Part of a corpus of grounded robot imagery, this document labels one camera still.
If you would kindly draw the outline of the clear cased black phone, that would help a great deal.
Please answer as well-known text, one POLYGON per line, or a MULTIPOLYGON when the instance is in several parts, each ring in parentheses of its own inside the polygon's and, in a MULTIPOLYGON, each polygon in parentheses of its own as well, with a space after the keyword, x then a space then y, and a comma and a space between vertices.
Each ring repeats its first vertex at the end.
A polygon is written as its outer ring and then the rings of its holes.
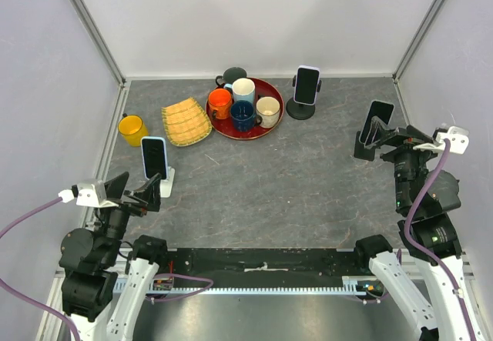
POLYGON ((383 123, 388 125, 393 111, 394 104, 392 103, 380 100, 372 101, 360 133, 359 141, 366 145, 372 143, 377 136, 377 124, 383 123))

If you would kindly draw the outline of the light blue cased phone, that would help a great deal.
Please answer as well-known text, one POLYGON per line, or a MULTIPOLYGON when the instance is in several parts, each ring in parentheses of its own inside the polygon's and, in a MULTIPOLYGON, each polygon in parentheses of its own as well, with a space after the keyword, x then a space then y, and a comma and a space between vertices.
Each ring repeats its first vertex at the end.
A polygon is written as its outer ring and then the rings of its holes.
POLYGON ((162 137, 145 136, 141 139, 144 175, 151 179, 159 173, 162 180, 168 178, 166 141, 162 137))

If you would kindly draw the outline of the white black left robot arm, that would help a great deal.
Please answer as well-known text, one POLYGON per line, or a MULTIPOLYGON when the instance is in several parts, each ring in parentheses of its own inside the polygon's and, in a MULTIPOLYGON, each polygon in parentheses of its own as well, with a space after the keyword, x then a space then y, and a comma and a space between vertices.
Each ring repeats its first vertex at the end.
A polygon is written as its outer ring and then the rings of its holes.
POLYGON ((62 310, 73 340, 131 340, 153 277, 168 268, 166 240, 140 236, 127 259, 126 284, 112 303, 119 278, 113 267, 129 219, 161 205, 159 173, 133 191, 126 189, 128 179, 128 172, 107 182, 90 179, 59 194, 63 202, 92 208, 99 220, 94 229, 73 229, 61 243, 62 310))

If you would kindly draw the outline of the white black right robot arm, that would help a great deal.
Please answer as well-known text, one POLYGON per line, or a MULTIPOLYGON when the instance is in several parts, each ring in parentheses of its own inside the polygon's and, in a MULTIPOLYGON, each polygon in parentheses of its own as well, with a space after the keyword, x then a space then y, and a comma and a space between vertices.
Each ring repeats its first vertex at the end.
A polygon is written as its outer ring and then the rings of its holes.
POLYGON ((397 304, 417 340, 484 340, 464 275, 462 248, 448 213, 461 207, 459 181, 443 167, 450 154, 462 155, 469 133, 457 126, 426 135, 412 125, 390 128, 370 115, 357 133, 354 157, 381 159, 394 167, 395 205, 403 219, 399 235, 418 268, 428 293, 423 295, 405 273, 382 235, 357 240, 354 268, 373 274, 397 304))

